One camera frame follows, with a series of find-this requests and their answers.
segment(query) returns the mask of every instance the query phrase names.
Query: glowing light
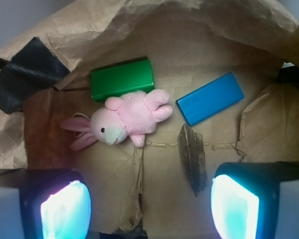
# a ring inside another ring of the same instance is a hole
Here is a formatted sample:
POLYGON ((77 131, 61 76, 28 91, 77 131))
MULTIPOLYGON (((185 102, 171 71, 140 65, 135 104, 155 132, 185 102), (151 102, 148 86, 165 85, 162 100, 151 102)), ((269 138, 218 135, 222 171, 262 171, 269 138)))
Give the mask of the glowing light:
POLYGON ((84 239, 91 219, 88 188, 73 181, 41 204, 44 239, 84 239))
POLYGON ((219 175, 213 181, 211 210, 222 238, 256 237, 259 198, 227 175, 219 175))

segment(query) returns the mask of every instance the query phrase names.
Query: wooden block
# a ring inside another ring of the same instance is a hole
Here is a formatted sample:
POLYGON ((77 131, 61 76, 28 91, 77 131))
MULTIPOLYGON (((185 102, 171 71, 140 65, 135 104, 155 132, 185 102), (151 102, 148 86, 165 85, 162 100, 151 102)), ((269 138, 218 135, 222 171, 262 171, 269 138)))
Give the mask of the wooden block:
POLYGON ((178 147, 187 179, 197 197, 208 186, 203 136, 184 124, 178 136, 178 147))

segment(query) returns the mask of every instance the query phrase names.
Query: pink stuffed bunny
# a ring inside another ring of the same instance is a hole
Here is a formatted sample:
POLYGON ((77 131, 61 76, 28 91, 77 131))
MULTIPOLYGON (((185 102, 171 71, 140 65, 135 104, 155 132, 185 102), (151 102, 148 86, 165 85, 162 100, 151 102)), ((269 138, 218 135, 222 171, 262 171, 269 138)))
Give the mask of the pink stuffed bunny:
POLYGON ((65 120, 61 127, 81 132, 71 144, 71 149, 80 150, 97 140, 109 145, 118 144, 129 136, 135 147, 143 147, 145 134, 153 133, 158 122, 173 113, 168 103, 170 95, 165 90, 142 91, 109 97, 105 108, 97 110, 91 117, 75 117, 65 120))

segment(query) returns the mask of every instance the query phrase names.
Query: brown paper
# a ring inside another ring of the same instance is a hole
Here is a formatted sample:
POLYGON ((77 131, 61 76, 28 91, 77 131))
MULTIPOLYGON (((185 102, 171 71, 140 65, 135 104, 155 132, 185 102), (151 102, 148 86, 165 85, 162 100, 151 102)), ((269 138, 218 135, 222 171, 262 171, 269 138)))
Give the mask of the brown paper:
POLYGON ((0 169, 26 168, 23 113, 7 115, 0 110, 0 169))
POLYGON ((246 162, 299 161, 299 85, 270 85, 242 113, 246 162))
POLYGON ((129 230, 143 216, 149 238, 217 238, 210 187, 195 198, 181 166, 177 135, 184 119, 175 100, 227 72, 245 94, 193 127, 204 135, 212 182, 222 162, 247 160, 247 151, 235 149, 244 109, 275 82, 283 61, 299 66, 299 22, 275 0, 77 0, 12 40, 0 58, 10 60, 34 36, 71 73, 56 85, 67 91, 42 91, 24 104, 29 167, 75 167, 83 174, 93 198, 92 231, 129 230), (90 98, 89 72, 142 56, 151 60, 155 86, 171 93, 172 117, 147 136, 144 150, 128 139, 70 152, 74 134, 59 123, 102 106, 90 98))

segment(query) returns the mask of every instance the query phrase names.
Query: black tape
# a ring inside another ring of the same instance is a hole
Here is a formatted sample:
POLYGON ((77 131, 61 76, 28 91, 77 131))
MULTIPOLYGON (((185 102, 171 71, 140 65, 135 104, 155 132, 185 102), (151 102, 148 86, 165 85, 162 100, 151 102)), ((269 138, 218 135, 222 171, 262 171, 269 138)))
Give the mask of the black tape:
POLYGON ((6 114, 18 111, 31 95, 69 73, 38 37, 33 38, 0 70, 0 109, 6 114))

